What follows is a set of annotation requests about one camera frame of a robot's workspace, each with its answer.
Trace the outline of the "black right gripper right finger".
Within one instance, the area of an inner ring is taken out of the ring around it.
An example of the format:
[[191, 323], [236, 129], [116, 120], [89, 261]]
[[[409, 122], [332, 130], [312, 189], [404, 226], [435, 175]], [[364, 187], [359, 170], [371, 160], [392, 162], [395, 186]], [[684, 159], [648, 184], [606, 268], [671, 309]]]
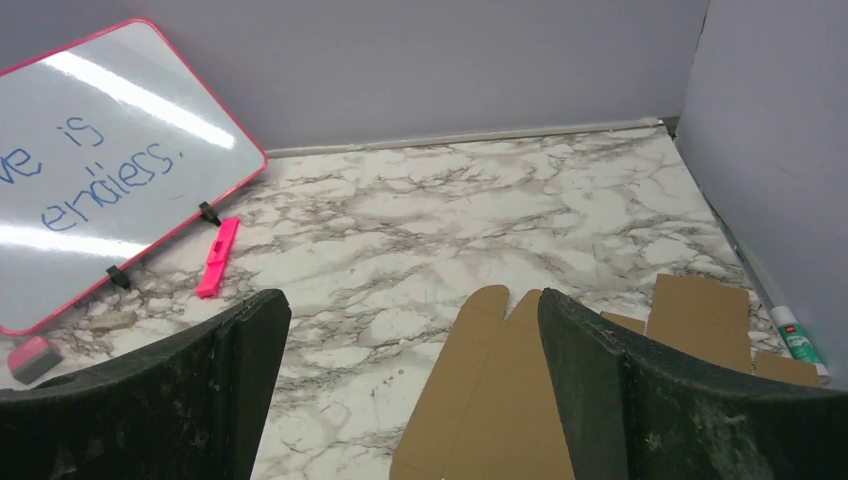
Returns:
[[578, 479], [843, 479], [847, 395], [710, 364], [545, 289], [537, 320]]

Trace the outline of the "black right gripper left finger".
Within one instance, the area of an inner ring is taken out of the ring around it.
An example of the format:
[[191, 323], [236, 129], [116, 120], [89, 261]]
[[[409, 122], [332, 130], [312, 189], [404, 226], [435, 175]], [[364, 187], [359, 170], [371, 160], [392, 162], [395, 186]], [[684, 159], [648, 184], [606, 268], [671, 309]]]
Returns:
[[5, 479], [247, 479], [292, 312], [266, 289], [108, 361], [1, 393]]

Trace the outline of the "brown cardboard box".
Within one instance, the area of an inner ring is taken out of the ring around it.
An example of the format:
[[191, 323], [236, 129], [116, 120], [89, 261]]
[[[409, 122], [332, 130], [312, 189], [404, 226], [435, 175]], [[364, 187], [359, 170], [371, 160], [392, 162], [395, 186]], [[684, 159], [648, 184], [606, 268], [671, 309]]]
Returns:
[[[537, 325], [540, 291], [509, 308], [490, 285], [461, 307], [395, 450], [393, 479], [569, 479], [572, 465]], [[647, 321], [609, 320], [709, 363], [818, 386], [806, 362], [759, 352], [743, 359], [746, 294], [718, 281], [659, 275]]]

